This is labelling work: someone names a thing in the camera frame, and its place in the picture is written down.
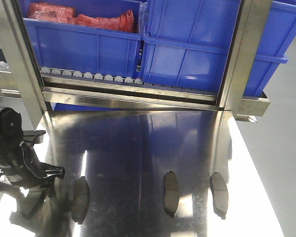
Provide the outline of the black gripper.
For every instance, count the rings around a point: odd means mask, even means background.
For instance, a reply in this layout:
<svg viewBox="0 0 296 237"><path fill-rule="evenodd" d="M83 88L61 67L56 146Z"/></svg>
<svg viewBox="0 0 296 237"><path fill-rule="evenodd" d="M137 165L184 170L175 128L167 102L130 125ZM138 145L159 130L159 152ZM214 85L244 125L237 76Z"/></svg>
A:
<svg viewBox="0 0 296 237"><path fill-rule="evenodd" d="M0 107L0 169L10 183L24 183L26 189L48 187L55 178L64 179L65 169L38 160L33 149L41 143L46 131L22 129L21 114L9 107ZM0 192L16 200L24 194L18 186L0 182Z"/></svg>

